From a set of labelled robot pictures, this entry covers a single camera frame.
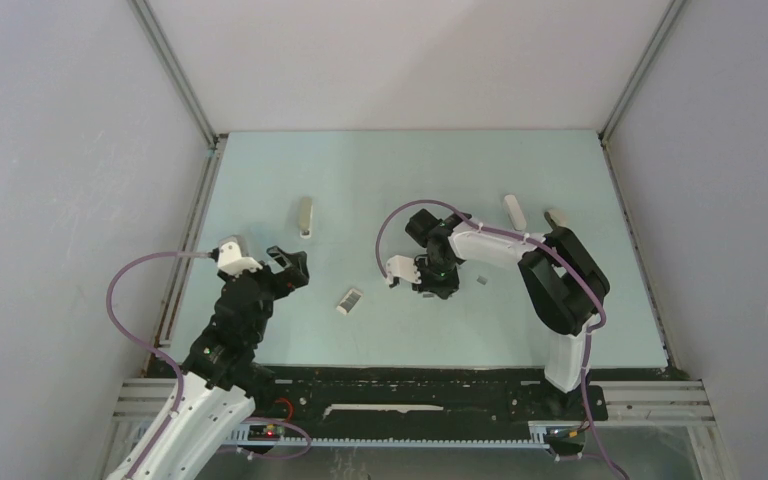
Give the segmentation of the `staple box tray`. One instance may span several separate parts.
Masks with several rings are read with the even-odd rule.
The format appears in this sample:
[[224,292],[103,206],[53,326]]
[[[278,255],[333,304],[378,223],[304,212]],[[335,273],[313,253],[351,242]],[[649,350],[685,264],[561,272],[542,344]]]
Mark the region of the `staple box tray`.
[[350,288],[337,303],[336,310],[342,315],[349,315],[363,298],[363,293],[355,288]]

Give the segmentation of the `white stapler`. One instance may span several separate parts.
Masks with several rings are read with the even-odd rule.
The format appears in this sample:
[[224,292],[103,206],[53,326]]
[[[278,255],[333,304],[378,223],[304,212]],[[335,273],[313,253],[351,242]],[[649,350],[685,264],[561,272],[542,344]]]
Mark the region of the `white stapler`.
[[502,205],[513,229],[518,232],[525,232],[527,229],[527,220],[517,197],[513,194],[505,195],[502,200]]

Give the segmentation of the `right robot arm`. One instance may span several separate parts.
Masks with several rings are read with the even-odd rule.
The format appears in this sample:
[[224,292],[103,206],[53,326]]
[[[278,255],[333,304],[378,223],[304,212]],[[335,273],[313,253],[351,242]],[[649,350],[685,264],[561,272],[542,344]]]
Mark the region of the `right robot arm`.
[[423,251],[383,263],[391,287],[405,280],[418,293],[446,300],[458,291],[458,268],[467,261],[519,272],[538,319],[550,332],[543,408],[556,418],[576,411],[582,403],[578,387],[590,366],[589,338],[605,323],[603,302],[610,291],[607,276],[577,235],[564,226],[545,235],[514,233],[465,213],[441,219],[426,209],[409,219],[405,231]]

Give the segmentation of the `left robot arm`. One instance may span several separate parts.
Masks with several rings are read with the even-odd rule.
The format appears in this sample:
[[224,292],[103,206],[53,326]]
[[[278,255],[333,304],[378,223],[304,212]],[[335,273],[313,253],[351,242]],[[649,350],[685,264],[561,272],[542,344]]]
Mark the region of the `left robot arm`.
[[309,283],[307,254],[268,248],[268,262],[235,238],[193,259],[216,263],[223,285],[205,328],[182,363],[147,345],[176,383],[159,413],[111,479],[193,479],[232,430],[258,422],[276,403],[276,376],[255,361],[276,301]]

